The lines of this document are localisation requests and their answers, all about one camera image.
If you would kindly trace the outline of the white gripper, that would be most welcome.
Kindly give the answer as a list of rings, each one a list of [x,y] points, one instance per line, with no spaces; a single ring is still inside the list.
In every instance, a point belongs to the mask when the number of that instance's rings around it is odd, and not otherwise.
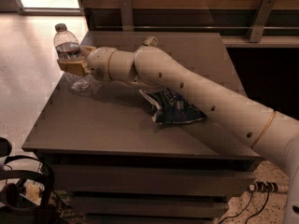
[[[92,72],[93,77],[99,81],[112,80],[109,74],[109,62],[112,54],[117,51],[115,48],[97,49],[93,46],[80,46],[80,51],[87,61],[85,59],[58,59],[60,69],[79,77],[86,77]]]

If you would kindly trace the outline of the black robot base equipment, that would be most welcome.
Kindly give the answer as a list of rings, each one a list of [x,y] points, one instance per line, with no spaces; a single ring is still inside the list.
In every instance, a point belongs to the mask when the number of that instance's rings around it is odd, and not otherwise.
[[[5,185],[0,191],[0,224],[67,224],[57,213],[56,206],[50,203],[54,173],[43,161],[24,155],[11,156],[11,143],[0,138],[0,180]],[[12,169],[10,164],[19,160],[39,162],[44,171]],[[25,184],[36,182],[43,186],[41,200],[35,204],[25,197],[29,192]]]

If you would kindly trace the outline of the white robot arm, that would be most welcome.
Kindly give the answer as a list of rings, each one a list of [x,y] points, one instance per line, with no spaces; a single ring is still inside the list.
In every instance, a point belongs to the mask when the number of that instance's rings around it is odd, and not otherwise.
[[[135,52],[78,46],[75,51],[99,81],[134,88],[169,88],[273,162],[290,179],[283,224],[299,224],[299,120],[195,74],[153,46]]]

